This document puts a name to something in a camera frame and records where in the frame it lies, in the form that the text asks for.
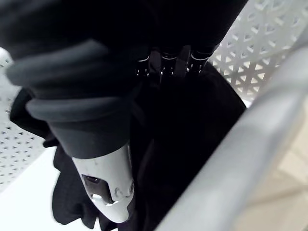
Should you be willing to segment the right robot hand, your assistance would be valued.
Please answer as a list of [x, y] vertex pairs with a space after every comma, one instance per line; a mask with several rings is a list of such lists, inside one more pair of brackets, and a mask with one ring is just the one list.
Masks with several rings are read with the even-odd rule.
[[10, 120], [55, 147], [63, 225], [152, 231], [246, 109], [208, 61], [244, 0], [3, 0]]

